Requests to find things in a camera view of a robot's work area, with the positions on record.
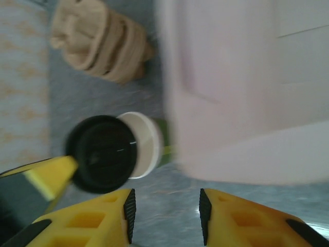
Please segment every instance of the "floor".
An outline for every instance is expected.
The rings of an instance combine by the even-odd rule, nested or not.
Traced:
[[[118,12],[140,22],[157,46],[153,0],[106,0]],[[57,1],[49,0],[51,19]],[[50,131],[52,156],[63,154],[65,136],[81,120],[99,114],[140,111],[164,117],[161,63],[156,56],[145,79],[125,86],[86,76],[70,68],[57,50],[49,52]],[[329,238],[329,183],[304,186],[254,186],[190,179],[174,163],[162,166],[124,188],[135,188],[137,214],[133,242],[140,246],[203,246],[198,214],[200,188],[214,188],[294,214]],[[58,208],[97,195],[70,185]]]

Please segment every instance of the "yellow plastic part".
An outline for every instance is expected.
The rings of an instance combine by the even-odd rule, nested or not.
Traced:
[[[215,189],[205,193],[212,205],[207,246],[311,247],[286,223],[301,219]]]
[[[0,178],[6,177],[6,176],[10,176],[10,175],[14,175],[16,173],[27,171],[27,170],[36,168],[38,166],[42,166],[42,164],[43,164],[43,161],[39,161],[39,162],[35,162],[35,163],[31,163],[31,164],[19,166],[19,167],[16,167],[14,169],[11,169],[11,170],[2,172],[0,174]]]
[[[38,189],[46,200],[54,200],[66,187],[78,165],[70,156],[56,157],[24,172],[26,179]]]
[[[129,246],[123,206],[130,192],[116,190],[39,217],[35,222],[52,223],[26,247]]]

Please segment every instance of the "beige wooden figure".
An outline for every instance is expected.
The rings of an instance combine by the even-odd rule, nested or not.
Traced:
[[[145,29],[101,0],[60,0],[50,43],[73,68],[118,83],[143,77],[154,55]]]

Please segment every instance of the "white container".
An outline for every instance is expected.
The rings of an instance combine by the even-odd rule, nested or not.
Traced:
[[[158,1],[167,117],[191,177],[329,180],[329,2],[273,2]]]
[[[162,157],[162,135],[156,123],[139,112],[127,112],[118,116],[133,132],[137,142],[137,162],[130,179],[148,175]]]

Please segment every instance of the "patterned rug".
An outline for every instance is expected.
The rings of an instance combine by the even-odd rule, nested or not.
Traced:
[[[47,12],[0,1],[0,172],[49,156]]]

